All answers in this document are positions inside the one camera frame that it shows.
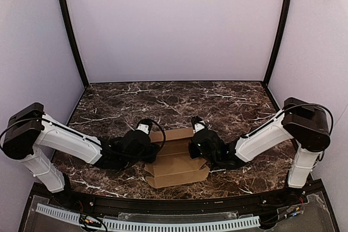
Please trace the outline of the brown cardboard box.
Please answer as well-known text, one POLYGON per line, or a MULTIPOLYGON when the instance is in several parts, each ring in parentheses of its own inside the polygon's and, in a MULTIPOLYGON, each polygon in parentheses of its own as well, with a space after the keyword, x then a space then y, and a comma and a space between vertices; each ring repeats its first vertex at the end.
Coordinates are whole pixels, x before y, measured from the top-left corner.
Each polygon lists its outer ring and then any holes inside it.
POLYGON ((155 188, 184 185, 204 181, 209 167, 203 158, 192 159, 188 145, 193 137, 192 128, 166 130, 166 142, 157 154, 156 161, 145 164, 144 170, 150 175, 145 179, 155 188))

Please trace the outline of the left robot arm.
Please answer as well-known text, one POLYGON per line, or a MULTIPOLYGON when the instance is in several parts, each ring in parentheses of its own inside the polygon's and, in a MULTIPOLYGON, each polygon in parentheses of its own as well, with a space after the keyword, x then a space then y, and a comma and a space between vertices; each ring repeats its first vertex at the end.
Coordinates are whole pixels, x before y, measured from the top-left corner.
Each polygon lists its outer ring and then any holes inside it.
POLYGON ((97 168, 123 171, 139 161, 153 163, 164 144, 151 141, 156 122, 145 118, 124 136, 102 139, 78 132, 54 120, 44 112, 41 103, 11 116, 1 133, 1 151, 29 169, 51 193, 62 193, 71 187, 66 174, 56 169, 41 150, 53 148, 83 160, 97 168))

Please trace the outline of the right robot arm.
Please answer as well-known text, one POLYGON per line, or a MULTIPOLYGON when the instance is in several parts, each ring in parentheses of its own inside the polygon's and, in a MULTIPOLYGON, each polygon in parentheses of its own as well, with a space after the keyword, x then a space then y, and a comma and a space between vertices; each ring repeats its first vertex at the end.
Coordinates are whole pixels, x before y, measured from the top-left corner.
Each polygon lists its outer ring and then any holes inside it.
POLYGON ((198 116, 191 119, 193 136, 188 144, 192 159, 202 157, 212 167, 237 170, 258 155, 288 140, 297 143, 293 164, 287 175, 289 188, 301 189, 331 144, 334 118, 328 108, 294 97, 266 123, 236 140, 226 143, 198 116))

